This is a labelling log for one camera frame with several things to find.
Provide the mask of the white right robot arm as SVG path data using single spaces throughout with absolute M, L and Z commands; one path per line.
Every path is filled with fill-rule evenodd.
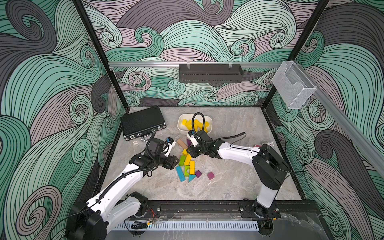
M 273 220 L 280 217 L 275 200 L 283 185 L 289 167 L 286 161 L 270 146 L 242 147 L 228 142 L 201 143 L 188 147 L 187 153 L 193 158 L 206 155 L 211 158 L 233 160 L 254 167 L 262 182 L 254 202 L 257 217 Z

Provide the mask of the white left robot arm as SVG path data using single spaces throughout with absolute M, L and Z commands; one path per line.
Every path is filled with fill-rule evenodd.
M 104 240 L 118 224 L 131 216 L 146 214 L 148 198 L 134 192 L 121 203 L 118 201 L 144 175 L 156 167 L 172 170 L 179 164 L 176 156 L 157 155 L 154 159 L 134 155 L 122 173 L 100 193 L 86 201 L 74 204 L 66 223 L 68 240 Z

